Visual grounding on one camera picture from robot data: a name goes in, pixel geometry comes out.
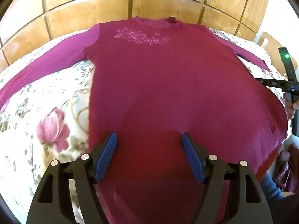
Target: blue gripper pad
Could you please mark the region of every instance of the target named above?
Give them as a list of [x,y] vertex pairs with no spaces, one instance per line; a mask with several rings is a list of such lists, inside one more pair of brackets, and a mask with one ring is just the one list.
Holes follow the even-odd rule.
[[113,153],[115,151],[116,145],[117,145],[116,134],[112,133],[109,139],[106,141],[106,144],[104,146],[104,149],[100,157],[95,163],[95,175],[94,175],[95,183],[98,183],[101,179],[104,178],[109,163],[111,161],[111,158],[113,156]]
[[186,134],[182,135],[182,147],[187,157],[189,166],[193,172],[194,178],[198,179],[201,183],[205,182],[204,164],[199,159],[195,149],[189,141]]

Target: hand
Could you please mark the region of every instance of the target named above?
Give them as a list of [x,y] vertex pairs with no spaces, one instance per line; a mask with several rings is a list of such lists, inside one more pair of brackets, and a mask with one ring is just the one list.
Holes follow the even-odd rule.
[[283,95],[283,98],[285,100],[285,110],[286,115],[288,116],[288,119],[293,119],[295,110],[299,109],[299,99],[297,99],[293,104],[290,100],[287,99],[286,94]]

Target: shirt neckline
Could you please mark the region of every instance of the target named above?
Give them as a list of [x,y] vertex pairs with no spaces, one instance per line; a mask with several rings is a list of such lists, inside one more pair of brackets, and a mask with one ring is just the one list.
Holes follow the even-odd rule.
[[136,16],[133,19],[141,25],[147,25],[154,28],[178,28],[180,26],[180,20],[176,17],[149,19]]

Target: white wall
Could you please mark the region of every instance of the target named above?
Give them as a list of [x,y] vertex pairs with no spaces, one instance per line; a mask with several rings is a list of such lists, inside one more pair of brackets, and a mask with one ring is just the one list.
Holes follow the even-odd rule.
[[[299,18],[287,0],[269,0],[255,43],[263,32],[286,47],[299,64]],[[299,78],[299,65],[296,75]]]

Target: metal screw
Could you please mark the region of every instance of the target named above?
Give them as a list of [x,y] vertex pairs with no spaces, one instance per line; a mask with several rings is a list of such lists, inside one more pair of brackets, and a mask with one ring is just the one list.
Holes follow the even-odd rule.
[[212,154],[212,155],[209,156],[209,159],[212,160],[212,161],[216,161],[217,156]]
[[52,166],[56,166],[58,164],[58,160],[53,160],[52,162],[51,162],[51,165]]
[[83,154],[82,156],[81,156],[81,159],[82,160],[87,160],[89,158],[89,155],[88,154]]
[[246,167],[246,166],[247,166],[247,162],[246,162],[246,161],[241,161],[240,164],[241,164],[243,167]]

